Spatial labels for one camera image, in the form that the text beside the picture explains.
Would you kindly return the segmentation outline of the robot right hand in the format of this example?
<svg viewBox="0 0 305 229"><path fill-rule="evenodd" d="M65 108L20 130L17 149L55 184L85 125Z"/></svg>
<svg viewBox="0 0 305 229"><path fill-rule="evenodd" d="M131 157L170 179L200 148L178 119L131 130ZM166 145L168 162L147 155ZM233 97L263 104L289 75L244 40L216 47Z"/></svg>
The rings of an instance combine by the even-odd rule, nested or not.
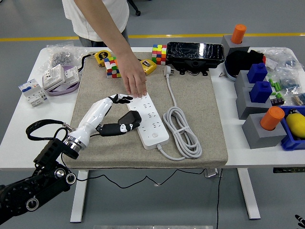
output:
<svg viewBox="0 0 305 229"><path fill-rule="evenodd" d="M305 228L305 219L299 215L295 215L295 218L298 220L298 226L301 228Z"/></svg>

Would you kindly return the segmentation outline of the person's hand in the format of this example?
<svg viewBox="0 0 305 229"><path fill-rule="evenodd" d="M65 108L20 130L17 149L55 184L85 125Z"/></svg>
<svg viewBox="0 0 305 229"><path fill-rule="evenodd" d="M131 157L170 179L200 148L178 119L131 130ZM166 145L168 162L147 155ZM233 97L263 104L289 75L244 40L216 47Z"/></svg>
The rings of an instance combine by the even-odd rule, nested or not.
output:
<svg viewBox="0 0 305 229"><path fill-rule="evenodd" d="M140 61L133 53L117 55L116 59L126 92L133 97L146 95L146 75Z"/></svg>

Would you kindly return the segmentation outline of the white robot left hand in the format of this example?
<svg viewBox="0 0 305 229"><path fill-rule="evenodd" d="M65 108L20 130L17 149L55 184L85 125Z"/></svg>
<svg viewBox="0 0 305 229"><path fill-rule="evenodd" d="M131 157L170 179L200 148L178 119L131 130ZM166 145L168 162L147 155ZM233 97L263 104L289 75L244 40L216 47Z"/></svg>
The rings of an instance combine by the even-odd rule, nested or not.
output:
<svg viewBox="0 0 305 229"><path fill-rule="evenodd" d="M137 111L129 111L117 123L102 124L112 104L128 104L133 98L125 94L115 94L95 102L88 110L79 126L70 132L64 143L79 152L84 150L91 135L98 132L101 136L123 135L140 126L142 118Z"/></svg>

